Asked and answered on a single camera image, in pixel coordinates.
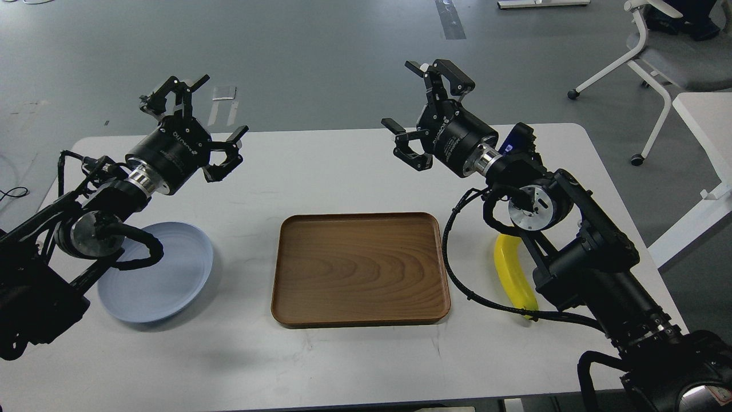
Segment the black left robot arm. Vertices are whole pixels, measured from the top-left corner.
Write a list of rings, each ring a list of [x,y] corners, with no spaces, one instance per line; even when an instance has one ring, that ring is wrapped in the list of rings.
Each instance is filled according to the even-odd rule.
[[[192,84],[175,76],[148,96],[140,110],[157,120],[122,162],[63,150],[57,162],[58,197],[1,239],[1,355],[11,362],[28,345],[49,344],[79,322],[86,293],[109,269],[148,268],[163,257],[154,235],[126,219],[143,211],[154,193],[175,195],[201,170],[217,182],[243,162],[248,126],[214,141],[193,115]]]

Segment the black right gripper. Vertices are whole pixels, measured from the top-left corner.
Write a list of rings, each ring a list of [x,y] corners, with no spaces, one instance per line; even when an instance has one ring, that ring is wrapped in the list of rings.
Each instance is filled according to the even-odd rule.
[[[392,118],[381,119],[382,126],[394,135],[394,155],[416,171],[431,169],[435,156],[458,177],[473,174],[474,162],[480,156],[478,146],[494,148],[499,137],[494,128],[461,104],[476,84],[445,58],[431,64],[408,60],[405,67],[423,79],[427,102],[417,121],[419,130],[407,132]],[[414,140],[423,141],[423,154],[410,148]]]

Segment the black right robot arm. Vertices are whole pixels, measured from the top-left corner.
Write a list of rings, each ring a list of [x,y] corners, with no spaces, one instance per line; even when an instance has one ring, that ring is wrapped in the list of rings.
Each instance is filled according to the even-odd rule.
[[[633,242],[570,172],[544,167],[533,128],[520,122],[499,145],[496,130],[461,104],[475,83],[458,66],[437,58],[405,67],[424,80],[427,102],[412,132],[382,119],[394,134],[394,155],[417,171],[437,159],[458,177],[482,175],[487,185],[466,191],[453,208],[442,251],[447,252],[457,214],[481,198],[486,224],[523,241],[536,264],[536,291],[556,310],[490,302],[447,268],[466,298],[494,310],[602,331],[619,356],[593,350],[581,355],[577,371],[588,411],[600,409],[590,374],[594,363],[622,371],[620,381],[638,411],[729,411],[730,345],[711,331],[685,334],[672,323],[632,274],[640,261]]]

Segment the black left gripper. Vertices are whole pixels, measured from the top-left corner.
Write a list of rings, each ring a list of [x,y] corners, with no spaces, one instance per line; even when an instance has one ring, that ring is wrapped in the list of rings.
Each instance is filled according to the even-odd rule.
[[[130,166],[145,164],[157,175],[158,191],[175,195],[191,175],[203,167],[207,183],[222,181],[244,159],[240,154],[241,138],[249,127],[237,128],[225,141],[211,141],[211,135],[193,118],[193,92],[201,88],[210,76],[204,74],[193,85],[176,76],[170,76],[149,96],[140,96],[139,109],[160,123],[125,156]],[[166,115],[168,94],[173,93],[175,104],[172,116]],[[224,152],[220,164],[208,164],[211,152]]]

